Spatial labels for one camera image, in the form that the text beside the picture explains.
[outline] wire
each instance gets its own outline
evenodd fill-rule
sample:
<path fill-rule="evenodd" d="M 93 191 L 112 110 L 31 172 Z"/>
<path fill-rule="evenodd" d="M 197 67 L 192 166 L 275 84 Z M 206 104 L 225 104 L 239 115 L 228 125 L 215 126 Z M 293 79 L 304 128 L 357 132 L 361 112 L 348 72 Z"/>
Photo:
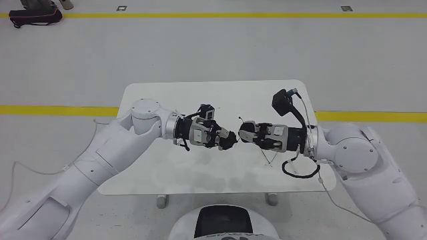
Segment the wire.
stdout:
<path fill-rule="evenodd" d="M 361 215 L 359 215 L 359 214 L 357 214 L 357 213 L 355 213 L 355 212 L 353 212 L 353 211 L 351 211 L 349 209 L 343 208 L 340 205 L 338 205 L 337 203 L 335 203 L 335 201 L 332 199 L 331 195 L 329 194 L 329 191 L 326 189 L 325 185 L 323 184 L 323 179 L 320 176 L 320 172 L 318 174 L 319 174 L 319 179 L 318 179 L 319 183 L 322 185 L 323 189 L 325 189 L 325 192 L 328 195 L 329 199 L 331 200 L 332 204 L 334 204 L 336 207 L 339 207 L 343 211 L 347 211 L 348 213 L 353 214 L 354 216 L 357 216 L 357 217 L 363 219 L 364 221 L 367 221 L 369 223 L 375 224 L 375 223 L 371 222 L 370 220 L 368 220 L 367 218 L 365 218 L 365 217 L 363 217 L 363 216 L 361 216 Z"/>
<path fill-rule="evenodd" d="M 304 109 L 306 110 L 308 129 L 310 130 L 310 133 L 312 133 L 312 125 L 310 123 L 310 118 L 308 117 L 306 102 L 304 102 L 304 100 L 302 99 L 301 95 L 298 92 L 296 92 L 295 95 L 301 100 L 302 105 L 304 105 Z"/>
<path fill-rule="evenodd" d="M 93 132 L 93 135 L 92 135 L 92 138 L 91 138 L 91 141 L 89 142 L 89 144 L 86 146 L 86 148 L 83 150 L 83 152 L 81 152 L 74 160 L 73 160 L 73 162 L 71 162 L 70 163 L 70 165 L 72 165 L 72 164 L 74 164 L 78 159 L 79 159 L 79 157 L 81 156 L 81 154 L 83 154 L 88 148 L 89 148 L 89 146 L 92 144 L 92 141 L 93 141 L 93 139 L 95 138 L 95 135 L 96 135 L 96 131 L 97 131 L 97 129 L 98 129 L 98 125 L 108 125 L 109 123 L 99 123 L 99 122 L 97 122 L 97 120 L 96 119 L 93 119 L 93 122 L 95 123 L 95 131 Z M 14 161 L 13 162 L 13 164 L 12 164 L 12 174 L 11 174 L 11 189 L 10 189 L 10 192 L 9 192 L 9 195 L 7 196 L 7 200 L 6 200 L 6 203 L 4 204 L 4 206 L 0 209 L 0 213 L 2 213 L 6 208 L 7 208 L 7 206 L 9 205 L 9 202 L 10 202 L 10 200 L 11 200 L 11 198 L 12 198 L 12 194 L 13 194 L 13 188 L 14 188 L 14 186 L 15 186 L 15 167 L 16 167 L 16 165 L 20 165 L 20 166 L 22 166 L 22 167 L 24 167 L 24 168 L 26 168 L 27 170 L 29 170 L 29 171 L 32 171 L 32 172 L 34 172 L 34 173 L 36 173 L 36 174 L 40 174 L 40 175 L 56 175 L 56 174 L 60 174 L 60 173 L 62 173 L 62 172 L 64 172 L 64 171 L 66 171 L 68 168 L 69 168 L 69 166 L 68 165 L 66 165 L 66 166 L 64 166 L 63 168 L 62 168 L 62 170 L 60 170 L 60 171 L 57 171 L 57 172 L 54 172 L 54 173 L 44 173 L 44 172 L 41 172 L 41 171 L 36 171 L 36 170 L 34 170 L 34 169 L 32 169 L 32 168 L 30 168 L 29 166 L 26 166 L 25 164 L 23 164 L 22 162 L 20 162 L 20 161 Z"/>

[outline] gray floor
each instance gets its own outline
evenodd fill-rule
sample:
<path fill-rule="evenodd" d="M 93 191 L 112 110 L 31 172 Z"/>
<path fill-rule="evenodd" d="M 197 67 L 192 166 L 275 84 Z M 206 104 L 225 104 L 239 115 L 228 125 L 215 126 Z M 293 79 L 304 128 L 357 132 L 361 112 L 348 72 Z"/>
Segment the gray floor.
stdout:
<path fill-rule="evenodd" d="M 355 12 L 425 13 L 425 0 L 72 0 L 75 13 Z M 20 9 L 0 0 L 0 12 Z M 425 19 L 65 19 L 17 30 L 0 19 L 0 105 L 118 106 L 130 83 L 300 79 L 317 111 L 427 111 Z M 427 125 L 370 124 L 427 204 Z M 85 147 L 90 117 L 0 116 L 0 204 L 11 164 L 55 171 Z M 18 166 L 14 199 L 52 177 Z M 340 184 L 332 196 L 356 210 Z M 195 207 L 235 203 L 266 216 L 283 239 L 383 239 L 323 193 L 102 196 L 84 205 L 70 239 L 165 239 Z"/>

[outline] table leg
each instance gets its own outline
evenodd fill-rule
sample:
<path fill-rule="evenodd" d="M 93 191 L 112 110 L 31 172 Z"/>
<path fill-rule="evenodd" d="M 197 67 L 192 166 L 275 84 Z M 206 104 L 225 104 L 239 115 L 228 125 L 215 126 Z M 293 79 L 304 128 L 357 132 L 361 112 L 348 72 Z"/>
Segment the table leg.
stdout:
<path fill-rule="evenodd" d="M 276 206 L 279 203 L 279 197 L 277 193 L 265 193 L 266 203 L 270 206 Z"/>
<path fill-rule="evenodd" d="M 164 209 L 167 206 L 169 201 L 169 195 L 158 195 L 157 196 L 157 207 L 159 209 Z"/>

